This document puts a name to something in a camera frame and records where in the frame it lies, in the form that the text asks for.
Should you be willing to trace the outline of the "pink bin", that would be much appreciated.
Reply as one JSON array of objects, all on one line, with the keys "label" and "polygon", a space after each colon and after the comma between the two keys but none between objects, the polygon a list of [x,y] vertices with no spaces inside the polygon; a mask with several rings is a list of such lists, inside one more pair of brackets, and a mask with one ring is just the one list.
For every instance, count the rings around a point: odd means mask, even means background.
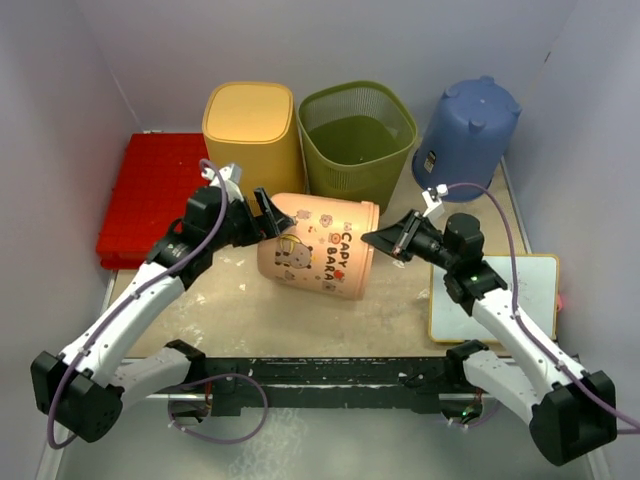
[{"label": "pink bin", "polygon": [[258,245],[259,273],[291,287],[362,299],[374,249],[361,236],[378,229],[380,207],[295,193],[276,194],[272,201],[295,225]]}]

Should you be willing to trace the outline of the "yellow ribbed waste basket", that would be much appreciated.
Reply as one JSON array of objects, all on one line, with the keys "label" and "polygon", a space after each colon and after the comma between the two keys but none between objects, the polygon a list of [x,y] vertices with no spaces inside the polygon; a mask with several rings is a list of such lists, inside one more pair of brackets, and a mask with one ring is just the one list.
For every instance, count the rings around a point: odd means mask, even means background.
[{"label": "yellow ribbed waste basket", "polygon": [[206,104],[202,134],[208,158],[242,169],[241,191],[251,197],[303,193],[306,174],[294,96],[281,84],[230,82],[218,86]]}]

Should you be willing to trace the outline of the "olive green ribbed bin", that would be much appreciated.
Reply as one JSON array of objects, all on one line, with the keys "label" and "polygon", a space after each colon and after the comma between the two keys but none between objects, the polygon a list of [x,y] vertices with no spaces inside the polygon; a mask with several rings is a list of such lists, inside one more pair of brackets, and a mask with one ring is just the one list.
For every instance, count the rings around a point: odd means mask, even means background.
[{"label": "olive green ribbed bin", "polygon": [[353,81],[306,97],[298,121],[310,193],[384,212],[417,137],[403,102],[382,84]]}]

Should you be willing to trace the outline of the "blue plastic bucket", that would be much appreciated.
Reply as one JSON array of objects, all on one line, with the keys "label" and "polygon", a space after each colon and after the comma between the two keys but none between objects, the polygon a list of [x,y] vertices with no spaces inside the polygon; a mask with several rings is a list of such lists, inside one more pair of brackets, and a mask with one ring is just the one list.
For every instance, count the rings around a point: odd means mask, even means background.
[{"label": "blue plastic bucket", "polygon": [[448,202],[466,203],[483,195],[507,150],[522,107],[491,76],[446,88],[414,153],[411,170],[426,190],[455,185]]}]

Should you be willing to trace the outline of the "red plastic tray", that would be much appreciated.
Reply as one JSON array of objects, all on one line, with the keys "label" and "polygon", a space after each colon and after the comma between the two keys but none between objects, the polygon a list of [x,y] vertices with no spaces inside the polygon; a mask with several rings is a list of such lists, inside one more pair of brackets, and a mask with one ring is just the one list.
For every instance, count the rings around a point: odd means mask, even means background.
[{"label": "red plastic tray", "polygon": [[106,270],[136,269],[205,185],[200,133],[135,133],[112,190],[96,253]]}]

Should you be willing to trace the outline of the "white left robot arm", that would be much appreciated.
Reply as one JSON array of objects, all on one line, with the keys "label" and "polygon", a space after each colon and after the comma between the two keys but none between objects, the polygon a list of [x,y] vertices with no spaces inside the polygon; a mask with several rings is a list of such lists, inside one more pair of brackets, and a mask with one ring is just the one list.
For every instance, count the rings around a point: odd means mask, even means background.
[{"label": "white left robot arm", "polygon": [[59,354],[40,353],[30,367],[38,409],[47,416],[47,441],[55,450],[54,428],[88,443],[102,438],[124,407],[149,394],[178,386],[194,392],[208,376],[206,356],[182,340],[167,343],[140,365],[122,367],[130,348],[151,323],[212,266],[226,247],[246,247],[274,239],[294,226],[266,192],[257,188],[258,215],[242,195],[226,187],[199,188],[185,213],[154,245],[125,292],[84,334]]}]

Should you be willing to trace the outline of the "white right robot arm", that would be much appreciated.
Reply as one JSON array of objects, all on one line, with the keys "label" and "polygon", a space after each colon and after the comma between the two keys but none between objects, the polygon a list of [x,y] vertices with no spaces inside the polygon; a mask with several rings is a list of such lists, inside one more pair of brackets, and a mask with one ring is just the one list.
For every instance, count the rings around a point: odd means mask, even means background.
[{"label": "white right robot arm", "polygon": [[450,299],[486,328],[515,362],[509,366],[484,343],[467,341],[446,353],[444,376],[452,389],[474,386],[495,397],[528,426],[537,449],[556,466],[616,439],[613,381],[602,371],[588,372],[522,310],[513,308],[511,285],[484,259],[477,218],[453,214],[439,231],[412,210],[396,224],[361,239],[395,259],[418,257],[443,269]]}]

